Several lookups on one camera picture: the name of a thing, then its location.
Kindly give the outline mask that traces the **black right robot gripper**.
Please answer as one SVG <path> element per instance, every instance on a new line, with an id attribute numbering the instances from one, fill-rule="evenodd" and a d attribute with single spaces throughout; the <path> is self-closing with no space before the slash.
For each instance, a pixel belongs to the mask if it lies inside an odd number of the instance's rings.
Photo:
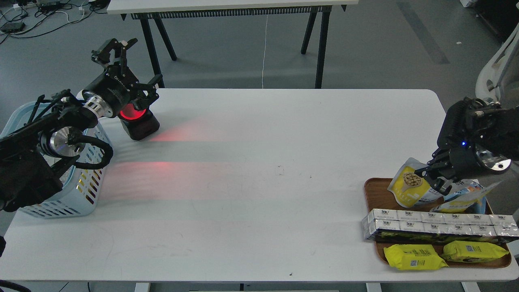
<path id="1" fill-rule="evenodd" d="M 512 159 L 468 140 L 449 140 L 439 135 L 437 144 L 436 160 L 428 161 L 414 174 L 425 178 L 430 187 L 443 196 L 452 192 L 455 181 L 504 174 L 512 164 Z"/>

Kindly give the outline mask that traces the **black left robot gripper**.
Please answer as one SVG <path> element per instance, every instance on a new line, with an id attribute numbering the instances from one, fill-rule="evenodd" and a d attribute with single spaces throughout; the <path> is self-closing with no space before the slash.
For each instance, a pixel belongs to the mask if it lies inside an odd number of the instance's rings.
<path id="1" fill-rule="evenodd" d="M 98 50 L 93 50 L 91 59 L 105 68 L 94 81 L 83 90 L 84 107 L 97 118 L 114 118 L 129 102 L 135 110 L 142 111 L 159 98 L 158 83 L 162 74 L 156 74 L 148 83 L 139 83 L 127 66 L 127 50 L 138 40 L 118 41 L 108 39 Z"/>

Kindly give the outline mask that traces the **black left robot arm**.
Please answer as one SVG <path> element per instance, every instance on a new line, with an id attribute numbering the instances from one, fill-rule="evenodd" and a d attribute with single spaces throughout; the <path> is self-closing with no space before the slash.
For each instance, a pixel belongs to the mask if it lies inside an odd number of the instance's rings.
<path id="1" fill-rule="evenodd" d="M 100 170 L 107 166 L 113 148 L 84 134 L 100 118 L 119 118 L 132 140 L 158 131 L 150 111 L 159 98 L 156 74 L 141 83 L 127 66 L 127 50 L 137 42 L 107 40 L 92 51 L 103 72 L 77 96 L 69 89 L 51 99 L 41 95 L 28 122 L 1 139 L 1 209 L 7 212 L 39 204 L 63 190 L 60 177 L 71 167 Z"/>

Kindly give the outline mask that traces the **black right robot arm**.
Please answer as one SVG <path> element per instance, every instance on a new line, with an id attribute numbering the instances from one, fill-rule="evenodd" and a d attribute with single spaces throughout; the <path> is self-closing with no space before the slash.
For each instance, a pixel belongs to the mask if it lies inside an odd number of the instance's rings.
<path id="1" fill-rule="evenodd" d="M 519 159 L 518 108 L 464 98 L 446 112 L 432 159 L 415 174 L 448 195 L 453 184 L 504 174 Z"/>

